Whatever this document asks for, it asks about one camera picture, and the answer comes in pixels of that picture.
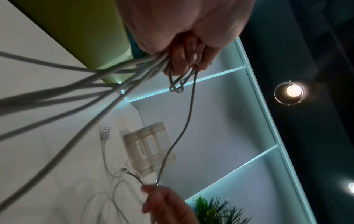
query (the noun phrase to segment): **light bulb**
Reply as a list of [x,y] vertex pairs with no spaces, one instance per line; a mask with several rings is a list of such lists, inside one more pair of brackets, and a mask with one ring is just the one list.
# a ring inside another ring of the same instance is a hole
[[354,193],[354,182],[348,184],[349,190]]
[[302,94],[302,89],[298,85],[290,85],[287,87],[287,94],[291,97],[297,97]]

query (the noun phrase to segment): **dark ceiling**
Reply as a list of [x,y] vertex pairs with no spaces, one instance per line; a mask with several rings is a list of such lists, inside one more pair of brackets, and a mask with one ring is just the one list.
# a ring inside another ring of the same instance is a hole
[[[318,223],[354,223],[354,1],[258,0],[241,40]],[[281,105],[289,80],[315,91]]]

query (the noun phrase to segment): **hand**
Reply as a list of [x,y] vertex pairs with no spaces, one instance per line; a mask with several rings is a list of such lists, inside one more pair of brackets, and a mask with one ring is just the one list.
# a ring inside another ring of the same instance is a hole
[[116,0],[139,47],[170,51],[174,75],[206,70],[243,30],[255,0]]
[[158,224],[199,224],[192,208],[169,188],[143,185],[141,190],[149,194],[142,211],[150,213]]

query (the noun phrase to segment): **cable connector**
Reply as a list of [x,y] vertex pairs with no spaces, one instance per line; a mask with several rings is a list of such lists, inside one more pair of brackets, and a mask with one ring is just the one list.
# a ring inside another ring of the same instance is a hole
[[108,140],[111,135],[111,128],[104,127],[103,132],[101,133],[101,140]]

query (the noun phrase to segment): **yellow-green object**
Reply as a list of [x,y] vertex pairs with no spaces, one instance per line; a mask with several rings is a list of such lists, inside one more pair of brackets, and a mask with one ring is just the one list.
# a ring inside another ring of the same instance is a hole
[[[24,14],[88,68],[133,58],[114,0],[11,0]],[[124,81],[113,75],[105,82]]]

